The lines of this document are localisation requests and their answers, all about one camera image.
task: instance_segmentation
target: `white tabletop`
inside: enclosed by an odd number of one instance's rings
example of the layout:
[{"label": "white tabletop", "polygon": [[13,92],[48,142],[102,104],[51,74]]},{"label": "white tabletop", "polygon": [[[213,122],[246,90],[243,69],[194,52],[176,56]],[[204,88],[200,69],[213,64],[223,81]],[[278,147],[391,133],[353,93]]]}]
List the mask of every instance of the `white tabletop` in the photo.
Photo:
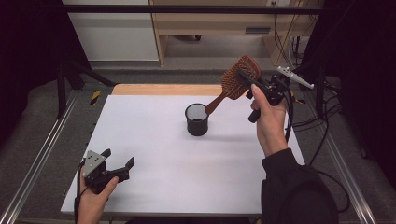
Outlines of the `white tabletop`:
[{"label": "white tabletop", "polygon": [[[261,213],[264,155],[251,101],[224,99],[204,136],[187,132],[188,105],[213,96],[110,95],[87,150],[110,148],[107,170],[134,157],[130,179],[117,185],[105,212],[131,216],[256,216]],[[304,164],[294,132],[289,146]],[[73,213],[74,179],[61,211]]]}]

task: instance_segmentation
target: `hand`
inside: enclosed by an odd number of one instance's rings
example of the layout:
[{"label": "hand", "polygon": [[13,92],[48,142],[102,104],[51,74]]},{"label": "hand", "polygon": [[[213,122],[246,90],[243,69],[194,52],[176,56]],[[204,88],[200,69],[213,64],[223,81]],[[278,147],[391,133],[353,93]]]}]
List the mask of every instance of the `hand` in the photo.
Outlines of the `hand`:
[{"label": "hand", "polygon": [[102,216],[108,197],[119,183],[119,178],[117,176],[112,178],[100,194],[94,194],[90,189],[87,189],[82,175],[79,177],[79,183],[82,195],[79,201],[78,223],[96,224]]},{"label": "hand", "polygon": [[284,133],[286,100],[283,99],[279,105],[271,106],[260,88],[253,84],[251,89],[254,96],[251,108],[261,111],[257,120],[257,137],[265,157],[268,157],[288,148]]}]

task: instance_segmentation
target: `wooden paddle brush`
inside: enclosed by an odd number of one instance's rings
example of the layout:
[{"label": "wooden paddle brush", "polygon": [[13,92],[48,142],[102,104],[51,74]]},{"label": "wooden paddle brush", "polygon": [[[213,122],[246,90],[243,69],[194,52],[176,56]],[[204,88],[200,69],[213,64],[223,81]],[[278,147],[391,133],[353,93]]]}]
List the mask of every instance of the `wooden paddle brush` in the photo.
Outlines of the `wooden paddle brush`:
[{"label": "wooden paddle brush", "polygon": [[225,97],[236,100],[249,89],[249,86],[241,78],[238,78],[236,74],[238,69],[242,69],[255,80],[258,80],[261,76],[261,69],[252,58],[248,56],[240,58],[232,68],[224,73],[221,79],[221,95],[206,106],[205,112],[207,115],[213,113]]}]

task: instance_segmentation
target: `brush bristles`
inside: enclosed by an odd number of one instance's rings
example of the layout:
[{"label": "brush bristles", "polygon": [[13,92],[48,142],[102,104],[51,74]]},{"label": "brush bristles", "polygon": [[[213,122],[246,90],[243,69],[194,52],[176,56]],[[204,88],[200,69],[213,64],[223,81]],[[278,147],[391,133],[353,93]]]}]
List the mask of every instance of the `brush bristles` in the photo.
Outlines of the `brush bristles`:
[{"label": "brush bristles", "polygon": [[238,62],[230,69],[228,69],[222,79],[222,91],[232,100],[238,99],[242,94],[248,90],[248,86],[239,78],[237,78],[238,68],[244,70],[250,77],[255,80],[261,76],[260,67],[254,60],[248,56],[243,56]]}]

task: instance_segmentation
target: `black sleeve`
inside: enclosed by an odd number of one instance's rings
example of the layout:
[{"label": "black sleeve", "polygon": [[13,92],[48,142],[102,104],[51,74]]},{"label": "black sleeve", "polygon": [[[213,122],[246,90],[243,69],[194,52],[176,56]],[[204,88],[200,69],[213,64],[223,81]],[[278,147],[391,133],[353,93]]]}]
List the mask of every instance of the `black sleeve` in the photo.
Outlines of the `black sleeve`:
[{"label": "black sleeve", "polygon": [[331,193],[316,170],[297,163],[291,149],[264,160],[262,223],[338,223]]}]

